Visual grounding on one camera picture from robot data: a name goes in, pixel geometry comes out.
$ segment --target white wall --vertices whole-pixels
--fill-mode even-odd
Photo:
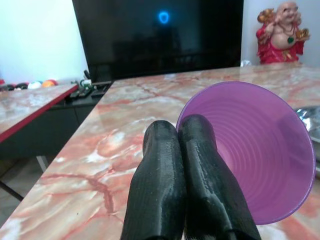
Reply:
[[[0,0],[0,78],[77,79],[87,69],[72,0]]]
[[[256,31],[262,26],[257,21],[259,13],[267,8],[274,8],[285,0],[244,0],[242,50],[241,59],[250,60],[254,65],[259,64],[257,57],[258,43]],[[311,67],[320,67],[320,1],[296,0],[302,15],[302,28],[310,30],[311,39],[304,44],[304,55],[300,62]]]

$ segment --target purple plastic cup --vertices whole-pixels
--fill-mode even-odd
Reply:
[[[308,197],[316,174],[309,134],[280,97],[246,82],[222,82],[192,97],[178,122],[192,114],[212,124],[217,149],[235,175],[254,222],[278,222]]]

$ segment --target white ball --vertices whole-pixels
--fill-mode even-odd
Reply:
[[[29,83],[28,89],[38,89],[41,88],[41,82],[39,81],[34,81],[32,83]]]

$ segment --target black electronic device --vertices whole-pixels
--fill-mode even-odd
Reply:
[[[92,98],[101,98],[101,97],[103,97],[110,87],[111,87],[111,84],[107,84],[107,85],[104,86],[104,88],[102,90],[98,90],[98,89],[95,90],[91,94],[91,97]]]
[[[73,93],[71,93],[71,94],[69,95],[69,98],[70,98],[71,100],[77,99],[77,98],[79,97],[79,93],[80,93],[79,90],[74,91]]]
[[[244,0],[73,0],[92,83],[240,65]]]
[[[86,77],[86,79],[91,79],[90,73],[88,72],[88,70],[84,70],[83,71],[84,76]]]
[[[92,89],[83,89],[79,93],[79,98],[86,98],[91,92],[92,92]]]

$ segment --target statue head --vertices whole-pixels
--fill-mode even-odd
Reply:
[[[276,19],[283,25],[292,24],[297,20],[298,6],[294,1],[282,3],[276,11]]]

